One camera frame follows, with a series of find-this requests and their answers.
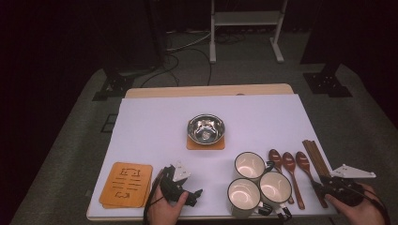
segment ceramic mug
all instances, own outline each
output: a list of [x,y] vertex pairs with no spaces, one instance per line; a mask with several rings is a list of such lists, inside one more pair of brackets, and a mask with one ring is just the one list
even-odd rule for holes
[[238,176],[248,178],[256,184],[264,173],[273,169],[273,166],[273,161],[266,164],[260,156],[253,152],[241,153],[235,159],[235,170]]
[[238,178],[228,187],[228,200],[232,216],[248,218],[260,203],[260,189],[252,180]]
[[284,204],[292,194],[292,186],[283,174],[278,172],[267,172],[263,174],[260,178],[258,187],[261,192],[261,202],[265,204],[263,206],[263,212],[269,209],[269,205],[283,221],[292,218],[292,214]]

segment metal frame leg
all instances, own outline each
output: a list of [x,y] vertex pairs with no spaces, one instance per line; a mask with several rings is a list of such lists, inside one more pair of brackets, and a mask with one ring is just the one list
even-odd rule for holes
[[283,0],[281,13],[279,14],[279,18],[278,18],[278,24],[276,25],[275,36],[271,37],[269,39],[269,41],[271,42],[271,46],[272,46],[272,49],[273,49],[273,51],[275,53],[276,60],[278,61],[278,63],[283,63],[284,62],[281,50],[279,49],[278,39],[279,39],[279,34],[281,33],[281,28],[282,28],[283,19],[284,19],[284,13],[286,11],[286,6],[287,6],[287,0]]
[[214,9],[214,0],[211,0],[211,33],[210,33],[210,63],[216,63],[216,42],[215,42],[215,9]]

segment white bracket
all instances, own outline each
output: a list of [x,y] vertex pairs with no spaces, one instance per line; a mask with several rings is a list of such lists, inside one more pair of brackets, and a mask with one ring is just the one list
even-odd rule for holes
[[375,178],[374,172],[366,172],[353,167],[349,167],[345,164],[340,168],[332,171],[331,176],[338,176],[343,178]]
[[191,176],[191,172],[187,171],[187,169],[181,164],[181,161],[177,161],[176,165],[173,166],[176,168],[175,174],[173,176],[174,182],[183,180]]

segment floor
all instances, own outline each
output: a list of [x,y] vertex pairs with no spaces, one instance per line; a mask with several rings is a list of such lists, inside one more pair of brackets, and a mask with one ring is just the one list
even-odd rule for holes
[[[171,34],[169,48],[188,44],[201,34]],[[343,163],[374,172],[375,179],[360,180],[375,188],[389,208],[391,223],[398,224],[398,133],[389,118],[364,88],[359,76],[341,65],[336,72],[352,97],[314,95],[303,73],[318,72],[323,65],[299,63],[309,33],[282,33],[284,63],[277,63],[268,39],[272,33],[225,37],[239,40],[217,45],[217,63],[207,60],[208,42],[166,56],[164,68],[135,79],[133,88],[288,83],[299,94],[332,168]],[[157,73],[173,68],[171,71]],[[91,193],[112,133],[101,132],[108,116],[118,112],[122,97],[93,101],[106,80],[103,70],[94,73],[58,134],[35,182],[11,224],[94,224],[86,218]],[[101,224],[135,224],[101,222]],[[294,217],[289,224],[347,224],[333,217]]]

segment stainless steel bowl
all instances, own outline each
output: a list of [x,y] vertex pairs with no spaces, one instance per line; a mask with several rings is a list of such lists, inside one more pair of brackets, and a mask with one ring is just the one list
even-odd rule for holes
[[225,132],[223,121],[212,114],[200,114],[195,116],[188,124],[188,135],[200,144],[216,143]]

